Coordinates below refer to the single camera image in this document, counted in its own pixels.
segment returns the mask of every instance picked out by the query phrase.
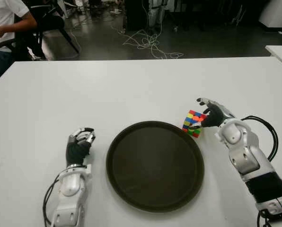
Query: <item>silver robotic forearm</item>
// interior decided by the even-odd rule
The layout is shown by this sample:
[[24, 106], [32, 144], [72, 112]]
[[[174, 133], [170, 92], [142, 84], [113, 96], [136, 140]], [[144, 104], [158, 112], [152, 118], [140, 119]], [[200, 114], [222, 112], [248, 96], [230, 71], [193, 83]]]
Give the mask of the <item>silver robotic forearm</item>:
[[207, 118], [192, 127], [217, 126], [216, 137], [229, 149], [229, 159], [256, 201], [264, 218], [282, 218], [282, 180], [259, 147], [259, 139], [250, 127], [224, 106], [206, 98], [197, 99], [207, 105]]
[[67, 168], [58, 177], [61, 182], [59, 203], [53, 214], [52, 227], [83, 226], [84, 203], [88, 195], [86, 184], [91, 178], [91, 165], [85, 168], [82, 164], [94, 139], [94, 130], [89, 128], [79, 129], [69, 137]]

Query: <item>gray floor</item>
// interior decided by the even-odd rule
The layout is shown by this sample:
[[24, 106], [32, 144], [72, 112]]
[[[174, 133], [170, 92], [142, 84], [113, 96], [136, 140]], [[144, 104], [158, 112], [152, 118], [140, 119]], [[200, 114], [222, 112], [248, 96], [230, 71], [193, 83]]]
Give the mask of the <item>gray floor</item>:
[[[136, 60], [155, 59], [150, 50], [138, 50], [136, 46], [123, 45], [127, 37], [112, 29], [121, 29], [123, 16], [112, 17], [106, 11], [100, 18], [73, 14], [66, 19], [66, 30], [81, 51], [77, 55], [59, 31], [44, 35], [43, 49], [49, 60]], [[159, 49], [164, 52], [180, 52], [182, 58], [254, 57], [269, 56], [266, 45], [282, 45], [282, 35], [266, 32], [258, 26], [207, 26], [199, 30], [196, 24], [189, 31], [173, 31], [174, 23], [166, 18], [163, 33], [159, 37]], [[164, 57], [154, 51], [157, 57]]]

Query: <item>rubik's cube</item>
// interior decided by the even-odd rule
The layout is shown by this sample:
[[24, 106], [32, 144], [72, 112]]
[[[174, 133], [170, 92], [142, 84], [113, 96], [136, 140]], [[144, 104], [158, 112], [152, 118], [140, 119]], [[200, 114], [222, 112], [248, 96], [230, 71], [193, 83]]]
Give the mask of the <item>rubik's cube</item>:
[[206, 115], [190, 110], [188, 112], [187, 117], [185, 118], [182, 130], [187, 132], [189, 135], [198, 138], [201, 132], [201, 128], [194, 130], [194, 129], [189, 129], [189, 126], [192, 126], [194, 123], [201, 122], [205, 118]]

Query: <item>chair leg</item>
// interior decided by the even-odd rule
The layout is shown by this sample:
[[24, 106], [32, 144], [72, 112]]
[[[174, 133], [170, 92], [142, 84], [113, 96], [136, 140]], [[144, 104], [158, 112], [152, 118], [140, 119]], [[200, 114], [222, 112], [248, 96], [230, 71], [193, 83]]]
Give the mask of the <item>chair leg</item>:
[[39, 43], [39, 31], [36, 32], [36, 40]]
[[42, 47], [42, 39], [43, 39], [43, 32], [41, 31], [39, 34], [39, 46]]
[[71, 37], [69, 36], [69, 34], [67, 34], [67, 32], [64, 29], [59, 29], [59, 31], [61, 32], [61, 34], [64, 36], [64, 38], [67, 40], [67, 42], [74, 48], [74, 50], [79, 53], [79, 50], [75, 47], [75, 45], [73, 44], [73, 42], [71, 41]]

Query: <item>black chair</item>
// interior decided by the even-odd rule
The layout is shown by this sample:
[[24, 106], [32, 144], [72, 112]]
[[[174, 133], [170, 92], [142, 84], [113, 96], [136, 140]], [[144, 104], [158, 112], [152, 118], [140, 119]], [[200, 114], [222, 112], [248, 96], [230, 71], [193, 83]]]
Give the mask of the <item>black chair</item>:
[[[64, 30], [64, 21], [62, 19], [63, 11], [59, 7], [57, 0], [51, 0], [44, 5], [28, 5], [30, 12], [38, 23], [38, 28], [34, 31], [36, 39], [40, 46], [42, 45], [43, 32], [51, 30], [59, 30], [67, 42], [79, 53], [77, 47], [73, 44], [71, 37]], [[60, 16], [55, 16], [53, 13], [58, 12]]]
[[9, 39], [9, 40], [6, 40], [6, 41], [3, 41], [0, 43], [0, 48], [1, 47], [8, 47], [11, 51], [14, 51], [15, 50], [15, 46], [13, 46], [14, 44], [16, 43], [16, 39]]
[[246, 23], [257, 23], [262, 11], [270, 0], [236, 0], [233, 3], [232, 24], [236, 26], [244, 19]]
[[12, 53], [12, 58], [7, 59], [7, 64], [9, 66], [11, 66], [14, 61], [30, 61], [31, 60], [30, 55], [28, 54], [27, 48], [26, 46], [24, 46], [24, 43], [18, 42], [16, 38], [6, 40], [0, 43], [0, 48], [5, 47], [5, 46], [8, 47]]

